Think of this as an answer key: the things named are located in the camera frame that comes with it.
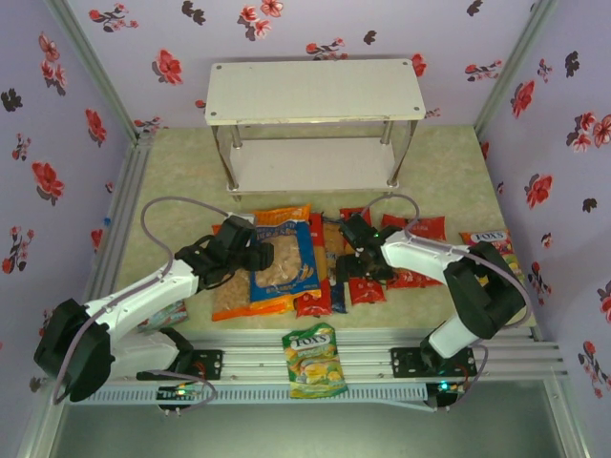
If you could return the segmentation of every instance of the shelf top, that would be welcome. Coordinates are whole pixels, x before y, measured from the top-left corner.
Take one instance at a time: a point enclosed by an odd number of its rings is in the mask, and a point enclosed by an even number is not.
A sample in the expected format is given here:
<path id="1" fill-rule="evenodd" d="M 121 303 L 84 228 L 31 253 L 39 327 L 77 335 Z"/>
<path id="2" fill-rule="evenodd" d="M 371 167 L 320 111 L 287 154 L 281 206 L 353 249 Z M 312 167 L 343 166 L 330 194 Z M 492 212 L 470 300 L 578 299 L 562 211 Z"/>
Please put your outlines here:
<path id="1" fill-rule="evenodd" d="M 209 125 L 422 119 L 409 59 L 217 63 Z"/>

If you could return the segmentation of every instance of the robotic arm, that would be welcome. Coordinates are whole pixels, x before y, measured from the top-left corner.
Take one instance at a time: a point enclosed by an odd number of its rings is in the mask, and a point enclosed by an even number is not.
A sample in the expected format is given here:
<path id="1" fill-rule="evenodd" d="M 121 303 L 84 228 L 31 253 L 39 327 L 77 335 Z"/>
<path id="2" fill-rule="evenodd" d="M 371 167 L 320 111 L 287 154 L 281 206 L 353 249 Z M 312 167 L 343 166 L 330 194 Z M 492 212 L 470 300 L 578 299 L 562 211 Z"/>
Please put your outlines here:
<path id="1" fill-rule="evenodd" d="M 151 369 L 182 372 L 192 362 L 180 334 L 131 331 L 168 304 L 221 286 L 240 268 L 269 267 L 273 245 L 251 244 L 254 235 L 252 222 L 230 216 L 216 236 L 181 248 L 172 262 L 124 290 L 84 305 L 72 299 L 62 302 L 53 311 L 34 360 L 50 376 L 63 379 L 62 398 L 70 395 L 74 402 L 91 396 L 108 379 Z M 62 373 L 65 359 L 68 365 Z"/>
<path id="2" fill-rule="evenodd" d="M 390 280 L 392 268 L 404 268 L 448 285 L 456 313 L 420 344 L 423 362 L 434 370 L 464 347 L 491 339 L 526 303 L 511 269 L 488 242 L 448 245 L 394 226 L 378 232 L 358 214 L 341 223 L 340 232 L 356 253 L 338 259 L 338 281 Z"/>

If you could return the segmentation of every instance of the metal rod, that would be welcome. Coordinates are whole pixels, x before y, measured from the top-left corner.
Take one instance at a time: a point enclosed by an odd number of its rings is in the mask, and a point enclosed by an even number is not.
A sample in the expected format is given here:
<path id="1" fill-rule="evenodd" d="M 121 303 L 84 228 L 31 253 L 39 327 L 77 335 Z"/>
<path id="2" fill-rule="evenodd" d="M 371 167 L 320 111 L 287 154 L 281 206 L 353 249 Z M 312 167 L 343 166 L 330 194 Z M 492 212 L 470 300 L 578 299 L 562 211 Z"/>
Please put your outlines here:
<path id="1" fill-rule="evenodd" d="M 401 170 L 403 159 L 405 159 L 405 155 L 408 152 L 408 149 L 410 148 L 411 139 L 413 138 L 413 133 L 416 131 L 417 125 L 418 121 L 409 121 L 405 136 L 403 137 L 403 142 L 401 142 L 401 148 L 399 149 L 399 157 L 394 161 L 394 166 L 392 167 L 392 171 L 390 172 L 389 180 L 386 182 L 386 184 L 388 184 L 388 186 L 390 187 L 394 187 L 397 185 L 397 177 L 399 176 L 399 170 Z"/>
<path id="2" fill-rule="evenodd" d="M 229 126 L 231 130 L 231 138 L 233 140 L 233 147 L 237 150 L 242 147 L 242 139 L 240 138 L 240 130 L 238 126 Z"/>
<path id="3" fill-rule="evenodd" d="M 392 126 L 394 126 L 394 121 L 385 121 L 384 132 L 382 133 L 382 138 L 380 138 L 380 143 L 382 143 L 383 145 L 388 145 L 390 143 L 390 133 L 392 132 Z"/>
<path id="4" fill-rule="evenodd" d="M 225 176 L 227 177 L 229 191 L 238 191 L 238 181 L 236 180 L 236 174 L 231 166 L 231 159 L 229 156 L 225 156 L 221 151 L 221 143 L 219 142 L 219 126 L 212 126 L 212 135 L 214 136 L 214 142 L 217 145 L 217 152 L 221 158 L 222 168 L 225 171 Z"/>

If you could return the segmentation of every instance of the floral wallpaper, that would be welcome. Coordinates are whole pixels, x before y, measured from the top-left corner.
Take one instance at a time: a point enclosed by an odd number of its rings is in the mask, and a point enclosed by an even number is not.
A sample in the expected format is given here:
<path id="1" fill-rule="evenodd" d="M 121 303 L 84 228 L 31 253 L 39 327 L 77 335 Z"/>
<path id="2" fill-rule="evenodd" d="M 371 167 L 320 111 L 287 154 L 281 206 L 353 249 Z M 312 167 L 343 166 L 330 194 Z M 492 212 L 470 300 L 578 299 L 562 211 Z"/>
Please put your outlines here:
<path id="1" fill-rule="evenodd" d="M 605 0 L 558 2 L 481 137 L 537 320 L 559 343 L 592 456 L 611 449 L 609 14 Z"/>
<path id="2" fill-rule="evenodd" d="M 250 59 L 410 57 L 424 122 L 473 124 L 534 0 L 67 1 L 141 131 L 204 127 L 212 64 Z"/>
<path id="3" fill-rule="evenodd" d="M 0 454 L 11 458 L 46 383 L 34 350 L 53 308 L 83 299 L 129 139 L 44 2 L 3 5 L 0 30 L 11 38 L 0 42 Z"/>

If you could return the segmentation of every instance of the metal bracket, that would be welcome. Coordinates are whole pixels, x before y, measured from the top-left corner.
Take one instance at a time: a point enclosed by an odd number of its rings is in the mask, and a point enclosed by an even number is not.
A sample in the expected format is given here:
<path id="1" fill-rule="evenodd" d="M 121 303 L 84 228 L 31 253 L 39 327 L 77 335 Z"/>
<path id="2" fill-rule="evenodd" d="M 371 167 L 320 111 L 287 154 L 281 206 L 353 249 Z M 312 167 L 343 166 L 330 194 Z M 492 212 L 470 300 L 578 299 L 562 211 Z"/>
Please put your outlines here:
<path id="1" fill-rule="evenodd" d="M 477 373 L 474 351 L 470 348 L 460 350 L 452 356 L 446 367 L 437 371 L 423 363 L 420 353 L 421 349 L 419 346 L 391 348 L 390 365 L 393 377 L 395 379 L 464 378 L 463 367 L 469 377 L 473 377 Z"/>

